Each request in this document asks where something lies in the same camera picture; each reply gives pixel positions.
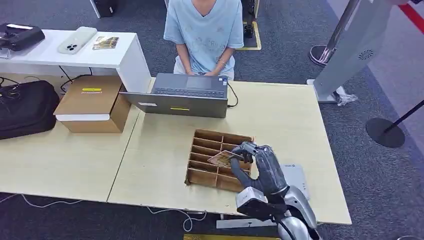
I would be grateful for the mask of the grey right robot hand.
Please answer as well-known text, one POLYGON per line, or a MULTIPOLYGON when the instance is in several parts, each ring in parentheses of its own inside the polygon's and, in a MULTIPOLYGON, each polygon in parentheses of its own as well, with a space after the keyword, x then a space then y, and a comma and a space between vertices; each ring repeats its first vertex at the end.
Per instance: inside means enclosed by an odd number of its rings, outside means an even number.
POLYGON ((243 187, 253 187, 262 191, 265 196, 283 197, 287 193, 289 186, 280 163, 269 145, 257 145, 244 141, 231 153, 242 156, 245 163, 256 164, 258 177, 253 179, 242 170, 239 159, 230 158, 231 171, 243 187))

